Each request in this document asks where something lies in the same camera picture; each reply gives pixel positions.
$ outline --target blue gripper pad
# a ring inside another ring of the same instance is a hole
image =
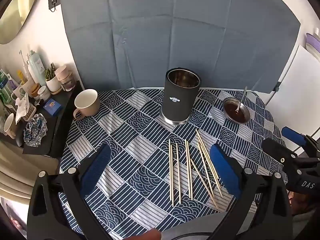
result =
[[[237,160],[228,157],[218,144],[211,146],[210,159],[229,194],[234,195],[237,199],[240,198],[240,178],[236,173],[239,174],[239,171],[242,170],[242,167]],[[236,165],[236,168],[238,168],[237,171],[234,171],[227,160],[233,163],[236,162],[234,164]]]
[[[306,145],[306,140],[304,139],[304,137],[296,131],[290,129],[289,127],[282,128],[281,133],[284,137],[286,137],[287,139],[299,146]]]
[[[85,198],[86,195],[89,195],[94,191],[94,187],[110,161],[111,148],[108,144],[103,144],[98,151],[100,153],[95,157],[92,164],[81,178],[80,195],[82,198]]]

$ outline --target purple basket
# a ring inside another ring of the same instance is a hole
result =
[[[320,41],[318,41],[313,35],[307,33],[307,43],[314,47],[320,53]]]

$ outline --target spoon handle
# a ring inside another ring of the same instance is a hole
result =
[[[242,93],[242,97],[241,97],[241,100],[240,100],[240,102],[239,102],[239,104],[238,104],[238,107],[237,107],[237,109],[236,109],[236,112],[239,112],[239,109],[240,109],[240,106],[241,106],[241,103],[242,103],[242,100],[243,100],[243,98],[244,98],[244,95],[245,95],[245,93],[247,92],[247,86],[245,86],[245,88],[244,88],[244,90],[243,90],[243,93]]]

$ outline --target patterned tablecloth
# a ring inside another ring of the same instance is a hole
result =
[[[72,122],[60,172],[77,166],[103,142],[110,145],[112,160],[86,201],[114,239],[138,235],[151,228],[163,231],[200,216],[226,211],[234,198],[223,187],[223,198],[220,197],[211,173],[209,175],[219,210],[213,205],[195,171],[192,174],[194,200],[189,199],[184,139],[191,144],[191,158],[206,182],[201,156],[195,147],[196,129],[200,129],[207,149],[213,143],[219,143],[243,167],[250,167],[260,174],[282,173],[282,165],[261,150],[264,138],[273,138],[285,144],[270,112],[257,94],[249,92],[244,98],[251,116],[248,124],[239,125],[225,119],[223,99],[240,99],[241,95],[238,91],[200,90],[190,121],[185,125],[173,126],[159,116],[163,90],[100,92],[99,112],[95,116]],[[169,200],[169,138],[171,142],[179,144],[183,192],[182,203],[179,204],[174,162],[174,207]],[[71,227],[81,232],[65,195],[60,194],[60,199]]]

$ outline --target white plant pot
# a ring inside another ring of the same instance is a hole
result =
[[[61,84],[56,76],[52,80],[46,81],[46,83],[47,83],[47,87],[51,92],[56,92],[61,87]]]

